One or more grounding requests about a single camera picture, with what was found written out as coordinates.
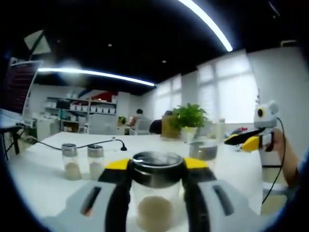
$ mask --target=white table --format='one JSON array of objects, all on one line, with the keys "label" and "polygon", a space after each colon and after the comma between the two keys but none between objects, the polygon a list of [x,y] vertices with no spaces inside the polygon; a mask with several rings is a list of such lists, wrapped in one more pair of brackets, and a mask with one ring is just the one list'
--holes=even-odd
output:
[{"label": "white table", "polygon": [[[112,136],[108,135],[61,132],[43,142],[60,148],[63,143],[82,146],[111,138]],[[175,152],[183,157],[188,157],[189,154],[189,145],[181,141],[163,141],[159,135],[123,135],[116,138],[124,141],[128,151],[120,150],[122,146],[120,142],[102,144],[106,164],[130,158],[138,152],[147,150]],[[9,168],[16,186],[34,215],[39,218],[56,216],[65,208],[66,199],[90,181],[87,149],[79,149],[78,153],[83,176],[83,179],[78,181],[68,181],[64,178],[61,151],[42,144],[35,144],[10,160]],[[258,152],[235,152],[229,146],[220,145],[213,171],[217,179],[226,180],[237,188],[248,199],[250,208],[260,214],[263,182]],[[170,231],[187,232],[187,219]]]}]

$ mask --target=sleeve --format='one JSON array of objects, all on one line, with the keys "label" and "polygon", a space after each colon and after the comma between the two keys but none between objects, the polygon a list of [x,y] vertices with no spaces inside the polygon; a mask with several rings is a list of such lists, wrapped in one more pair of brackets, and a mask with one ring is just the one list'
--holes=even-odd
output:
[{"label": "sleeve", "polygon": [[302,173],[304,172],[304,166],[308,159],[309,159],[309,147],[307,147],[301,161],[297,165],[297,171],[300,176],[302,176]]}]

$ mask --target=ceiling light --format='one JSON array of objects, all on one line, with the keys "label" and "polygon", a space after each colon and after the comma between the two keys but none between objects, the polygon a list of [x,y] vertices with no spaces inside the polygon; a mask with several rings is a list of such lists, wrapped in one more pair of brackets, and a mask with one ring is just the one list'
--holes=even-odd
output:
[{"label": "ceiling light", "polygon": [[221,41],[223,46],[226,48],[228,52],[233,51],[233,48],[227,38],[224,36],[220,28],[215,24],[215,22],[194,2],[191,0],[178,0],[182,4],[184,4],[186,7],[188,7],[191,11],[193,11],[198,17],[200,17],[209,27],[210,29],[215,33],[215,35],[218,37],[218,39]]},{"label": "ceiling light", "polygon": [[141,81],[138,79],[126,77],[126,76],[119,76],[115,74],[105,73],[105,72],[96,72],[96,71],[88,71],[88,70],[81,70],[81,69],[70,69],[70,68],[40,68],[38,69],[40,73],[50,73],[50,72],[57,72],[57,73],[80,73],[80,74],[89,74],[89,75],[95,75],[95,76],[106,76],[111,77],[115,79],[125,80],[125,81],[131,81],[140,83],[147,86],[155,86],[154,83],[147,82],[147,81]]}]

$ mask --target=glass jar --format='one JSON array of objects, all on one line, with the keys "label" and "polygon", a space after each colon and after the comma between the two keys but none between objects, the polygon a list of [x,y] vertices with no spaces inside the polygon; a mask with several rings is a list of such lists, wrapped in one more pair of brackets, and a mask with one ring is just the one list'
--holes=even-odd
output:
[{"label": "glass jar", "polygon": [[77,148],[75,144],[63,144],[62,159],[65,169],[65,177],[68,180],[79,180],[82,178],[78,166]]},{"label": "glass jar", "polygon": [[174,153],[141,152],[132,159],[132,193],[137,225],[145,231],[167,231],[179,197],[183,158]]},{"label": "glass jar", "polygon": [[103,147],[99,145],[88,146],[88,161],[90,169],[90,177],[92,180],[98,180],[103,172],[104,153]]}]

